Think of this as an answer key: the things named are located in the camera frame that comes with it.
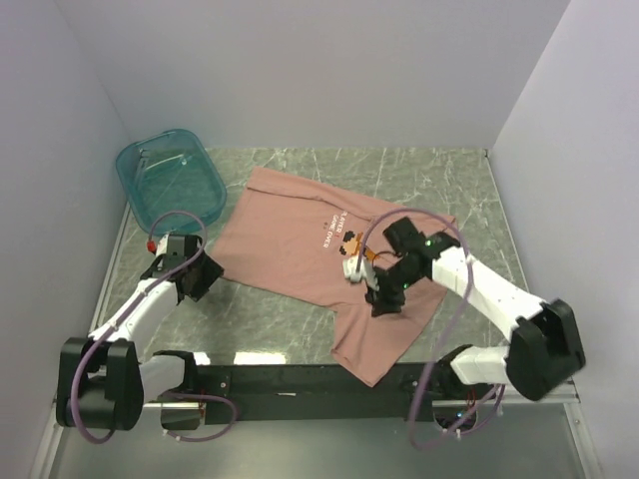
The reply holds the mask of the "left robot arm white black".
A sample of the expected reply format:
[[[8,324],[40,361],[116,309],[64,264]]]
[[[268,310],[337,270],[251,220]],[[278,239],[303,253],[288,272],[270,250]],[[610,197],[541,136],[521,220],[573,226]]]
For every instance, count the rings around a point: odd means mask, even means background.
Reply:
[[[141,355],[162,321],[185,299],[201,299],[224,270],[197,235],[167,234],[148,247],[154,259],[131,297],[87,337],[71,337],[61,348],[55,414],[62,427],[128,431],[159,396],[186,401],[199,391],[194,353]]]

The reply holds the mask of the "pink t shirt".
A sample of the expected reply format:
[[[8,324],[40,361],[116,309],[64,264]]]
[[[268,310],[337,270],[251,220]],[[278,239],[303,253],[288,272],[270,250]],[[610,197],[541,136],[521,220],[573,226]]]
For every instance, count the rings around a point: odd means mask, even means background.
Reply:
[[[365,287],[351,284],[342,263],[366,243],[375,265],[393,265],[382,235],[370,224],[392,203],[264,167],[246,187],[210,252],[228,280],[334,311],[332,357],[375,386],[421,335],[446,290],[428,279],[410,287],[397,314],[374,317]]]

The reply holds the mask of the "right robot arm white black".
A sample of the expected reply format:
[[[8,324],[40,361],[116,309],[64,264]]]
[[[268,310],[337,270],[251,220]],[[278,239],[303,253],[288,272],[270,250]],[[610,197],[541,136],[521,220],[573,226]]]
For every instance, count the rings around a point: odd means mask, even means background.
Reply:
[[[364,281],[374,316],[401,312],[405,293],[423,280],[458,294],[502,334],[503,346],[459,346],[436,363],[439,389],[459,398],[475,384],[513,387],[538,401],[586,365],[572,307],[544,300],[509,282],[476,259],[454,236],[427,236],[408,217],[383,235],[397,258],[389,268],[359,253],[343,264],[351,282]]]

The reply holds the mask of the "teal plastic basin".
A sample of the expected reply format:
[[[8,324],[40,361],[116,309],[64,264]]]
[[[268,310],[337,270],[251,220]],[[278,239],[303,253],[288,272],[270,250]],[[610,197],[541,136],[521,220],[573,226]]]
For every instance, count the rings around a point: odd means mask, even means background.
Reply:
[[[220,217],[227,202],[227,188],[211,157],[185,129],[129,145],[115,168],[133,216],[146,233],[197,233]]]

